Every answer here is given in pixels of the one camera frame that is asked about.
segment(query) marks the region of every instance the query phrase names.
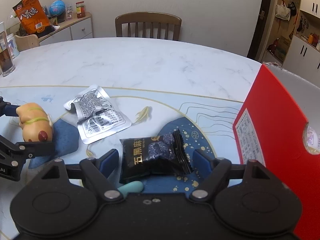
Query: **black snack package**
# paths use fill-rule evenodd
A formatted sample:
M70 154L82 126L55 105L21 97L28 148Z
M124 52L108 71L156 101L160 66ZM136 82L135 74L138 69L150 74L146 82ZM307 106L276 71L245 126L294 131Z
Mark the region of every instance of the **black snack package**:
M123 144L120 183L150 174L190 174L192 168L180 131L120 140Z

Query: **bread toy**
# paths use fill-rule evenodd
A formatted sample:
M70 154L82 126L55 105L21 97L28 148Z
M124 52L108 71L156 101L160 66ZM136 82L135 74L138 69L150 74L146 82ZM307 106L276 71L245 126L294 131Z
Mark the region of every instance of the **bread toy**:
M52 123L41 106L28 103L19 106L16 112L25 142L52 141Z

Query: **orange snack bag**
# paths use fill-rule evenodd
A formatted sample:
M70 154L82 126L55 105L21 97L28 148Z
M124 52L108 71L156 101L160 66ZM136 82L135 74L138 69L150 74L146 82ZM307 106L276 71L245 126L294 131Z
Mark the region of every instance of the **orange snack bag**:
M36 34L40 38L52 32L39 0L21 0L13 10L28 34Z

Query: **globe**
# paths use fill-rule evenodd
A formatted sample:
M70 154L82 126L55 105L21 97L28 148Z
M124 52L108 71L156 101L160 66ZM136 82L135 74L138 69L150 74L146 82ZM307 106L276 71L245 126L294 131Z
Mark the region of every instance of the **globe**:
M63 12L65 12L65 10L66 10L66 5L61 0L54 1L52 5L49 7L49 12L51 16L61 15L63 14Z

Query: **yellow rubber band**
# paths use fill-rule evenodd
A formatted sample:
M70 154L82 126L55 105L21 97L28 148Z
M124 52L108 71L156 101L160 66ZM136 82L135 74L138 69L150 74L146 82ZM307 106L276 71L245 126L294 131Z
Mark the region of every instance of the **yellow rubber band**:
M40 110L40 111L44 112L44 110L39 107L29 108L28 111L30 111L30 110Z
M29 121L26 121L25 124L31 124L31 123L37 122L37 121L48 121L49 122L49 119L45 118L45 117L37 117L37 118L31 119Z

